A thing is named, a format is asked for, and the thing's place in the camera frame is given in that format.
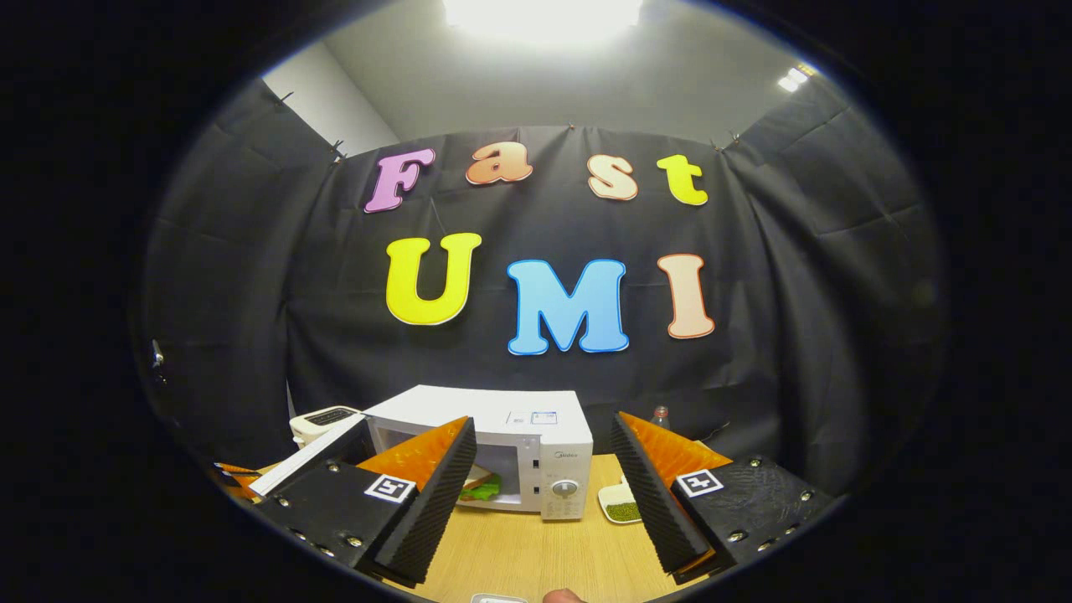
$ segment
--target white microwave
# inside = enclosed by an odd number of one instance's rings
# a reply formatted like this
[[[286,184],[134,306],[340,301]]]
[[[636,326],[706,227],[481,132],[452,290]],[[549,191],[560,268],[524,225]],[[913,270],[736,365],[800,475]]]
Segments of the white microwave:
[[[498,392],[418,385],[361,411],[376,453],[472,416],[474,466],[500,476],[488,500],[458,504],[580,519],[589,494],[592,431],[574,392]]]

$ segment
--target table surface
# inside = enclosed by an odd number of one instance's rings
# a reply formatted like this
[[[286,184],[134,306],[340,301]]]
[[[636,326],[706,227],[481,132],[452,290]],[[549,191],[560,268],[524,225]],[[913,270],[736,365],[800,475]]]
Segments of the table surface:
[[[704,579],[675,585],[662,572],[642,523],[607,519],[599,508],[599,488],[620,483],[617,458],[593,455],[584,518],[579,521],[544,521],[539,513],[458,505],[425,583],[406,588],[384,582],[443,603],[470,603],[480,592],[539,603],[557,588],[569,588],[590,603],[638,603]]]

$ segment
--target ceiling light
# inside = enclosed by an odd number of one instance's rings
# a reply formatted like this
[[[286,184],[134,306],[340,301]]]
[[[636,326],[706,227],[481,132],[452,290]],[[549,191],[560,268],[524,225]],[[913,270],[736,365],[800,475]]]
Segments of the ceiling light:
[[[607,38],[637,25],[642,0],[443,0],[447,25],[518,42]]]
[[[783,77],[781,79],[778,80],[778,86],[781,86],[783,88],[789,90],[790,92],[795,92],[801,85],[793,82],[792,79],[789,79],[788,77]]]
[[[798,84],[804,84],[805,82],[807,82],[807,76],[804,75],[804,73],[801,72],[798,69],[790,69],[789,70],[789,79],[792,79],[793,82],[795,82]]]

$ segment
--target bottle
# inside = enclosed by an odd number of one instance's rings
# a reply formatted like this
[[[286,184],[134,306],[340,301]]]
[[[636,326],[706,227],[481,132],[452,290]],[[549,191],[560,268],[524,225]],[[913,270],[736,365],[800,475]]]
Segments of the bottle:
[[[654,423],[664,429],[670,429],[670,418],[667,417],[667,408],[655,407],[655,415],[652,416],[651,423]]]

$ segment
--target black 3d-printed part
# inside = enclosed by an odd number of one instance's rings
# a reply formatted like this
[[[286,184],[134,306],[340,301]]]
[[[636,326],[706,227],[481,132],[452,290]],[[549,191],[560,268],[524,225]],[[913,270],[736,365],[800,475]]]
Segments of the black 3d-printed part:
[[[385,577],[403,584],[425,582],[475,458],[476,427],[470,417],[432,473],[425,491],[417,496],[375,553],[376,564],[387,570],[379,572]]]
[[[662,571],[672,573],[706,553],[711,548],[708,542],[678,508],[640,441],[617,414],[611,423],[610,445],[637,499],[637,509]]]
[[[742,456],[710,472],[720,488],[689,497],[674,481],[671,490],[714,545],[716,557],[732,557],[736,563],[770,555],[832,500],[760,455]]]
[[[397,502],[369,496],[366,490],[379,473],[334,459],[310,465],[253,508],[288,530],[296,542],[351,568],[375,548],[377,540],[386,540],[417,498],[416,488]],[[347,542],[351,538],[360,545]]]

